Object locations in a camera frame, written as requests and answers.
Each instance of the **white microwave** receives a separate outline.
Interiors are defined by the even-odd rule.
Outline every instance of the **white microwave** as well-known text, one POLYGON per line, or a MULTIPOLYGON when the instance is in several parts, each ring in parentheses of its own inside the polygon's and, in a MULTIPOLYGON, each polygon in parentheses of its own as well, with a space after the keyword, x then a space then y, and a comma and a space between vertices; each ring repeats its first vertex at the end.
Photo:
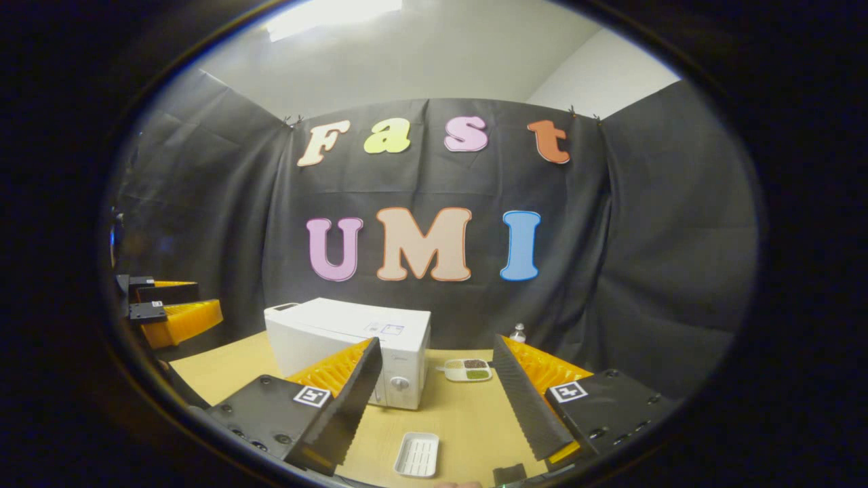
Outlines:
POLYGON ((425 384, 431 312, 317 298, 265 310, 280 373, 290 376, 370 337, 379 337, 383 371, 368 403, 416 410, 425 384))

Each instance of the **white wall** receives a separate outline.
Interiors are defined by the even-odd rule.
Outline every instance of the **white wall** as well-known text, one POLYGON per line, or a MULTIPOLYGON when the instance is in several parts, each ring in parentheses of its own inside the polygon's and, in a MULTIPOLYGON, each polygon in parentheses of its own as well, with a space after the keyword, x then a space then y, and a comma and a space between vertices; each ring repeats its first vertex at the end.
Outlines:
POLYGON ((669 68, 610 30, 594 34, 530 96, 528 103, 606 118, 677 82, 669 68))

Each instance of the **plastic bottle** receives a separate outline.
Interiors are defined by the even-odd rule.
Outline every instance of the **plastic bottle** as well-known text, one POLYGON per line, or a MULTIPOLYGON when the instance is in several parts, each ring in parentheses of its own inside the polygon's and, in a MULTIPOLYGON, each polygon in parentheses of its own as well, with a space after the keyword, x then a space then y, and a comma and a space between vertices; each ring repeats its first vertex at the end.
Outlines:
POLYGON ((514 340, 515 342, 524 342, 525 336, 523 331, 524 324, 516 324, 516 330, 513 331, 512 334, 510 334, 510 339, 514 340))

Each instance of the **wooden table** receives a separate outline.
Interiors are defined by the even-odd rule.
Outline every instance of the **wooden table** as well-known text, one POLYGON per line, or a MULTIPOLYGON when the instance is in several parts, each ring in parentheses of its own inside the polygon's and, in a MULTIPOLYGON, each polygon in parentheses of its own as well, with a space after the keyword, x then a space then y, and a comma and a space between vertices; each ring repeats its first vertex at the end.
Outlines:
MULTIPOLYGON (((429 349, 428 377, 417 411, 368 405, 344 464, 336 473, 371 485, 431 488, 439 481, 479 481, 494 486, 492 470, 519 463, 528 477, 546 472, 518 426, 497 373, 488 381, 455 383, 434 369, 447 359, 491 360, 492 351, 429 349), (394 471, 407 432, 440 438, 433 478, 407 478, 394 471)), ((214 405, 261 374, 282 377, 265 332, 172 362, 178 374, 214 405)))

